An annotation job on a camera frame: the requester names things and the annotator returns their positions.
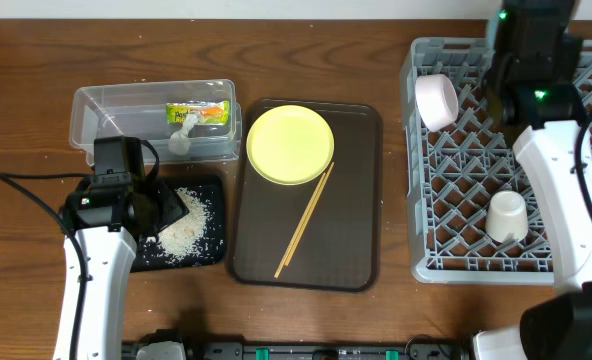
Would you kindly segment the small white green cup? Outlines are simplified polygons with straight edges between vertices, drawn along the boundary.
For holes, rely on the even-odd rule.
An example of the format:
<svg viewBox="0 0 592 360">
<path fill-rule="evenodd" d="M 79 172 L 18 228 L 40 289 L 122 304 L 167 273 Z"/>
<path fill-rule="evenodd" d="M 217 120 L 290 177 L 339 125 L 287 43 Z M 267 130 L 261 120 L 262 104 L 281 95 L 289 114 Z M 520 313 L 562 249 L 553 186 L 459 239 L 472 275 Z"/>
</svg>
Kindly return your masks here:
<svg viewBox="0 0 592 360">
<path fill-rule="evenodd" d="M 524 198 L 511 190 L 494 194 L 489 202 L 485 230 L 492 240 L 500 243 L 524 239 L 528 233 Z"/>
</svg>

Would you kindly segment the green snack wrapper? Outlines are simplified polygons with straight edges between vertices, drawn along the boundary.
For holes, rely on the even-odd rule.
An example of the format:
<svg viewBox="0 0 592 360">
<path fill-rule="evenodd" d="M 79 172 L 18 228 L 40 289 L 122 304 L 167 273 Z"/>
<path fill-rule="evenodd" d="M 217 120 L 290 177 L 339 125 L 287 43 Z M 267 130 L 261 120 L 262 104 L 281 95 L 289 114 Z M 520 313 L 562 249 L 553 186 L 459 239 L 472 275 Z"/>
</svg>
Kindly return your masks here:
<svg viewBox="0 0 592 360">
<path fill-rule="evenodd" d="M 201 125 L 224 126 L 230 117 L 229 101 L 209 102 L 190 101 L 183 103 L 167 103 L 166 117 L 169 124 L 182 124 L 191 115 L 198 117 Z"/>
</svg>

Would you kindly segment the pile of rice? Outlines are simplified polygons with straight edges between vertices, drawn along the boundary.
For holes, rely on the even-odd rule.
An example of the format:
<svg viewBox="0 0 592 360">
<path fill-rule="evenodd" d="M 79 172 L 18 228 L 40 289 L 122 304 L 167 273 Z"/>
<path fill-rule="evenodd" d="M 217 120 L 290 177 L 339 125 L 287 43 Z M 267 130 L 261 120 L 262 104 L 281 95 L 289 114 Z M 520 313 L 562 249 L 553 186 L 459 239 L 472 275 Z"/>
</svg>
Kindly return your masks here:
<svg viewBox="0 0 592 360">
<path fill-rule="evenodd" d="M 198 255 L 201 248 L 199 241 L 204 238 L 207 223 L 212 219 L 211 200 L 201 200 L 199 193 L 181 187 L 176 190 L 180 199 L 187 206 L 189 213 L 161 231 L 158 238 L 148 237 L 147 244 L 153 244 L 162 251 L 168 264 L 176 265 L 190 255 Z"/>
</svg>

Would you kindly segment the pink white bowl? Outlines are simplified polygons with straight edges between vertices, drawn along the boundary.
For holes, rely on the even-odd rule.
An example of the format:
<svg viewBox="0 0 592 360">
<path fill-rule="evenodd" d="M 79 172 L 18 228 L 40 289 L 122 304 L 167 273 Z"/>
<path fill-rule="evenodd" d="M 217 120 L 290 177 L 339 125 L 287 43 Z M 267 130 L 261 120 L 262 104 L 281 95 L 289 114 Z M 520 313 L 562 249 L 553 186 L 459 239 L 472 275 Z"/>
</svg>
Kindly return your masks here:
<svg viewBox="0 0 592 360">
<path fill-rule="evenodd" d="M 422 122 L 430 132 L 437 132 L 456 121 L 458 98 L 447 76 L 419 76 L 415 82 L 415 97 Z"/>
</svg>

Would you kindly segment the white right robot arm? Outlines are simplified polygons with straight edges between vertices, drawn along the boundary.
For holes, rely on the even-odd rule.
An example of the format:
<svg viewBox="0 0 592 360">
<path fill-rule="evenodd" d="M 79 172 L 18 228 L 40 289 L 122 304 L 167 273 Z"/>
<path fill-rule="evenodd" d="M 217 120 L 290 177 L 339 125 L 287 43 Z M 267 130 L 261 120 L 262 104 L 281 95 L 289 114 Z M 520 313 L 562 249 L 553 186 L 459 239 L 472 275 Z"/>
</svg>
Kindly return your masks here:
<svg viewBox="0 0 592 360">
<path fill-rule="evenodd" d="M 592 359 L 592 154 L 589 116 L 572 82 L 578 59 L 496 53 L 484 84 L 543 220 L 558 295 L 519 324 L 473 336 L 473 359 Z"/>
</svg>

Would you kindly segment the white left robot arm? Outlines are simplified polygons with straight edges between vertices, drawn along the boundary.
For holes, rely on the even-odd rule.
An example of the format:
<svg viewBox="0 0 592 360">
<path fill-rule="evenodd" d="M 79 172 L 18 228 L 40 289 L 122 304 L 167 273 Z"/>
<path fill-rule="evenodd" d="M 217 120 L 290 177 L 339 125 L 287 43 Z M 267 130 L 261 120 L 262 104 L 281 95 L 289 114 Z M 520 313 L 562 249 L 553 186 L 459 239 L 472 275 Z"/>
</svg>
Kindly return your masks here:
<svg viewBox="0 0 592 360">
<path fill-rule="evenodd" d="M 165 181 L 117 186 L 94 176 L 66 200 L 65 290 L 55 359 L 119 359 L 126 290 L 138 241 L 188 214 Z"/>
</svg>

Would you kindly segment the white tissue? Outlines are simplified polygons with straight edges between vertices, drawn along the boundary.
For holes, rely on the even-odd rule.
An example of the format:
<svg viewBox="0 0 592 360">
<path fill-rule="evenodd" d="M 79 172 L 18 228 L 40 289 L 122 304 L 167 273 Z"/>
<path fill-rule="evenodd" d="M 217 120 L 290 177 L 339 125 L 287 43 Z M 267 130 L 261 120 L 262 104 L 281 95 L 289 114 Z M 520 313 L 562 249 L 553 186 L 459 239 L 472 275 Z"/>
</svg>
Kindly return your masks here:
<svg viewBox="0 0 592 360">
<path fill-rule="evenodd" d="M 169 151 L 175 155 L 186 155 L 191 147 L 189 132 L 199 122 L 200 116 L 189 113 L 185 118 L 180 130 L 174 132 L 168 143 Z"/>
</svg>

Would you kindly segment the yellow plate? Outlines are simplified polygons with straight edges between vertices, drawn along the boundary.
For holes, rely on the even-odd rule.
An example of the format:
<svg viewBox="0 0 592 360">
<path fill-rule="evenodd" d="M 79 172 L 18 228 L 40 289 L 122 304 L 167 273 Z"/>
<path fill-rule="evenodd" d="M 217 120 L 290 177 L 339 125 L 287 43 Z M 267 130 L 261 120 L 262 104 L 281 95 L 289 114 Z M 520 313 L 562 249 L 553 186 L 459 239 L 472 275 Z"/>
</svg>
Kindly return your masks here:
<svg viewBox="0 0 592 360">
<path fill-rule="evenodd" d="M 300 185 L 331 163 L 335 139 L 314 110 L 281 105 L 254 120 L 246 140 L 247 157 L 258 174 L 279 185 Z"/>
</svg>

